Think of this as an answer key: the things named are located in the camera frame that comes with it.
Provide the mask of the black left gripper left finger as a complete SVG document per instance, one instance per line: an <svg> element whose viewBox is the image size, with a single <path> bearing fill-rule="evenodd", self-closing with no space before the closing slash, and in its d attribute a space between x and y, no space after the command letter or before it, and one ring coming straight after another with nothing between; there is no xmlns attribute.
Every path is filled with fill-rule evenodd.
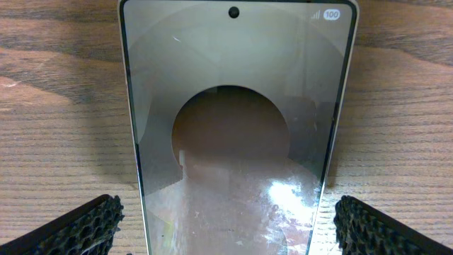
<svg viewBox="0 0 453 255"><path fill-rule="evenodd" d="M101 195L21 237L1 245L1 255L105 255L113 247L124 206Z"/></svg>

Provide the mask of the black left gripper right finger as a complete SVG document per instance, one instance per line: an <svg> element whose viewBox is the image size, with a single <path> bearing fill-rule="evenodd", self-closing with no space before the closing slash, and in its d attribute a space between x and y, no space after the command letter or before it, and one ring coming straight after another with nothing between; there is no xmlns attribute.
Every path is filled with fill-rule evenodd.
<svg viewBox="0 0 453 255"><path fill-rule="evenodd" d="M452 249L352 196L335 206L336 241L343 255L452 255Z"/></svg>

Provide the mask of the Galaxy S25 Ultra smartphone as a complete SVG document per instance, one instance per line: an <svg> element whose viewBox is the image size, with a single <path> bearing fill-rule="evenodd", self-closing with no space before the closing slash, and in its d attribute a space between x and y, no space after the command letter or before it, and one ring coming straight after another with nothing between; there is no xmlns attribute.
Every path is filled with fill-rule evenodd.
<svg viewBox="0 0 453 255"><path fill-rule="evenodd" d="M149 254L308 254L356 1L118 5Z"/></svg>

